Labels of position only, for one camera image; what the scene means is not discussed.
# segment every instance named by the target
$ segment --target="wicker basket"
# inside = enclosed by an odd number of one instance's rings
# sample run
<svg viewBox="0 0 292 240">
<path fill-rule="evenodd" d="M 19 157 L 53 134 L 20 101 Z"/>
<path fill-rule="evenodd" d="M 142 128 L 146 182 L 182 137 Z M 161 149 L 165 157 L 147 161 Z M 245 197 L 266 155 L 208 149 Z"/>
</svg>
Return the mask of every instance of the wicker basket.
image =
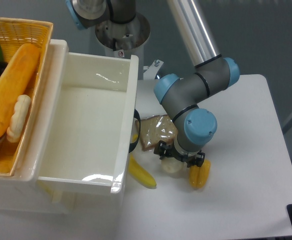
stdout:
<svg viewBox="0 0 292 240">
<path fill-rule="evenodd" d="M 18 143 L 10 143 L 5 139 L 0 145 L 0 176 L 14 175 L 18 161 L 24 156 L 36 117 L 35 111 L 39 105 L 38 93 L 41 90 L 41 78 L 52 31 L 51 22 L 0 17 L 0 46 L 5 62 L 9 62 L 25 43 L 32 43 L 41 50 L 35 74 L 25 91 L 31 98 L 31 105 L 21 139 Z"/>
</svg>

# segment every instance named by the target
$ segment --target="plastic bag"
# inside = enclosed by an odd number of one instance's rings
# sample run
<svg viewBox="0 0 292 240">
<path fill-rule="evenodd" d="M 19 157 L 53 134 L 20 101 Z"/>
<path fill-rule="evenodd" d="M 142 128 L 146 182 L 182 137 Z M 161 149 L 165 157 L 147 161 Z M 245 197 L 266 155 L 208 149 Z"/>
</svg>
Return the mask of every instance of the plastic bag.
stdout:
<svg viewBox="0 0 292 240">
<path fill-rule="evenodd" d="M 143 151 L 152 150 L 160 141 L 167 145 L 174 142 L 177 136 L 177 129 L 168 115 L 155 115 L 141 120 L 140 143 Z"/>
</svg>

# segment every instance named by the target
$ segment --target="plastic banana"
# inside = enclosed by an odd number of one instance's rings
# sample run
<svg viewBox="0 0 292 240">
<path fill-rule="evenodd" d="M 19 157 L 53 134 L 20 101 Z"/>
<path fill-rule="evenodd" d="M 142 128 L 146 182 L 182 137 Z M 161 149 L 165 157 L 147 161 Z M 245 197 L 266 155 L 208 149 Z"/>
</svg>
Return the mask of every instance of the plastic banana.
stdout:
<svg viewBox="0 0 292 240">
<path fill-rule="evenodd" d="M 128 172 L 147 188 L 154 189 L 157 185 L 153 176 L 138 164 L 132 154 L 129 155 Z"/>
</svg>

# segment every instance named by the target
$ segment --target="yellow banana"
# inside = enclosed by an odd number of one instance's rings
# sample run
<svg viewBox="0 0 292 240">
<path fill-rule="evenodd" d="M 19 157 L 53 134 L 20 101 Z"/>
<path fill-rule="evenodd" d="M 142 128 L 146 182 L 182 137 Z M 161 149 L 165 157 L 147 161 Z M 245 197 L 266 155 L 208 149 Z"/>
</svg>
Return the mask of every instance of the yellow banana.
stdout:
<svg viewBox="0 0 292 240">
<path fill-rule="evenodd" d="M 189 168 L 189 183 L 194 188 L 202 188 L 210 174 L 211 162 L 205 159 L 201 167 L 196 165 Z"/>
<path fill-rule="evenodd" d="M 129 155 L 128 172 L 143 186 L 154 189 L 156 181 L 138 162 L 132 154 Z"/>
</svg>

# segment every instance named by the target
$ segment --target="gray floor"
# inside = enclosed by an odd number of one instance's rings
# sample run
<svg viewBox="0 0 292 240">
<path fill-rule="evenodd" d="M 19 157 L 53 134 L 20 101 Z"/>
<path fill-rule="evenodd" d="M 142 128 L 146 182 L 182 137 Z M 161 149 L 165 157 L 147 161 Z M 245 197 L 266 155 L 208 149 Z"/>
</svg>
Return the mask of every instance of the gray floor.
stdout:
<svg viewBox="0 0 292 240">
<path fill-rule="evenodd" d="M 0 17 L 54 23 L 53 38 L 68 42 L 71 52 L 102 55 L 94 29 L 76 29 L 64 0 L 0 0 Z M 136 0 L 151 36 L 145 46 L 146 65 L 165 62 L 164 73 L 180 77 L 194 69 L 165 0 Z M 279 122 L 292 111 L 292 0 L 201 0 L 223 56 L 238 63 L 242 74 L 267 78 Z M 292 129 L 285 135 L 292 161 Z"/>
</svg>

